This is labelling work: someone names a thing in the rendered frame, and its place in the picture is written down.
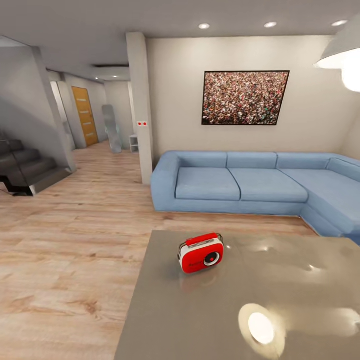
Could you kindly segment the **radio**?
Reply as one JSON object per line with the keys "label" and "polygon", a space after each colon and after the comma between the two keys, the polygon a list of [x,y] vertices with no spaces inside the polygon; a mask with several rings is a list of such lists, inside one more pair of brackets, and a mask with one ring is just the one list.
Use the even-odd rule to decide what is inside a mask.
{"label": "radio", "polygon": [[191,274],[219,264],[223,254],[224,243],[214,232],[187,240],[177,257],[182,270]]}

